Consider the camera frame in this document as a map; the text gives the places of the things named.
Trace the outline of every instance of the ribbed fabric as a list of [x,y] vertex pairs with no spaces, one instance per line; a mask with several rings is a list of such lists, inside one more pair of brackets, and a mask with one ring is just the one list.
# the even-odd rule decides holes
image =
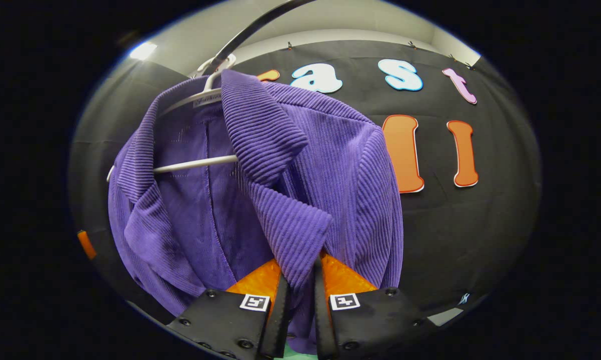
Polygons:
[[[383,132],[329,96],[232,70],[221,78],[221,103],[157,120],[207,77],[159,95],[116,157],[115,244],[174,316],[207,287],[227,289],[275,258],[293,290],[290,346],[315,354],[308,280],[322,248],[376,287],[399,284],[403,218]],[[238,164],[152,173],[230,153]]]

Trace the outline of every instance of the orange letter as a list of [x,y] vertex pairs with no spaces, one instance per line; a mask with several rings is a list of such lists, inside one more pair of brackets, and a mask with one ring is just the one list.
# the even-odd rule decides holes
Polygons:
[[458,171],[454,176],[457,187],[472,187],[479,182],[479,173],[474,168],[474,148],[472,147],[472,126],[463,121],[449,121],[447,129],[454,134]]
[[261,82],[272,81],[275,82],[278,78],[280,78],[281,74],[276,70],[269,70],[264,73],[261,73],[259,76],[256,76]]
[[398,192],[422,191],[425,181],[419,176],[416,130],[419,122],[412,116],[390,115],[382,125],[387,152],[394,166]]

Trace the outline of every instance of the pink letter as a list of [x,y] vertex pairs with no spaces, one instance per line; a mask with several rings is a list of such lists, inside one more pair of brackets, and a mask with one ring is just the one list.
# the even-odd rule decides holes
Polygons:
[[454,83],[454,85],[456,86],[456,90],[460,92],[460,95],[462,95],[468,103],[476,104],[476,96],[470,94],[470,92],[467,91],[467,88],[465,87],[465,84],[467,84],[467,82],[465,82],[465,79],[458,76],[456,72],[454,72],[454,70],[452,70],[451,68],[446,68],[442,71],[442,73],[448,76],[449,79],[451,79],[451,82]]

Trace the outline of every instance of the green surface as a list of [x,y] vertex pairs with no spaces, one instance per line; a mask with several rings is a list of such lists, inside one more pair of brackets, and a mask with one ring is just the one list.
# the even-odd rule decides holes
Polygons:
[[316,355],[308,355],[306,353],[297,353],[292,350],[289,344],[285,344],[285,354],[283,355],[284,360],[319,360],[319,357]]

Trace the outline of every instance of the white plastic hanger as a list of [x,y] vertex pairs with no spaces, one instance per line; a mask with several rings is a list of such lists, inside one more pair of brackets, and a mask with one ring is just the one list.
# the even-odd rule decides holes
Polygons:
[[[212,57],[211,59],[205,61],[198,68],[198,70],[200,71],[201,69],[205,68],[205,66],[207,64],[211,63],[213,59],[214,58]],[[164,116],[168,112],[170,112],[176,108],[182,107],[182,105],[186,105],[189,103],[197,102],[193,105],[193,107],[196,108],[196,107],[202,107],[203,105],[212,104],[212,103],[216,103],[216,102],[220,101],[221,100],[221,96],[220,96],[221,89],[220,88],[212,89],[212,85],[214,84],[214,80],[216,80],[216,78],[218,78],[221,75],[223,70],[231,69],[232,66],[234,66],[234,64],[236,64],[236,56],[234,54],[230,54],[227,57],[226,61],[227,61],[227,66],[225,66],[225,68],[220,68],[220,66],[219,66],[219,70],[212,73],[212,75],[210,75],[207,78],[207,81],[205,82],[205,87],[202,92],[199,92],[195,95],[189,96],[187,98],[184,98],[183,100],[178,101],[177,103],[168,107],[165,111],[161,112],[161,114],[158,117]],[[183,170],[183,169],[192,169],[192,168],[196,168],[196,167],[213,166],[214,164],[236,163],[238,161],[239,161],[239,158],[236,157],[236,155],[210,157],[208,159],[179,162],[178,164],[161,166],[159,168],[154,169],[154,174],[170,173],[172,171]],[[107,173],[107,182],[108,183],[109,183],[109,178],[112,175],[113,170],[114,170],[114,166],[111,166],[111,169],[109,169],[109,173]]]

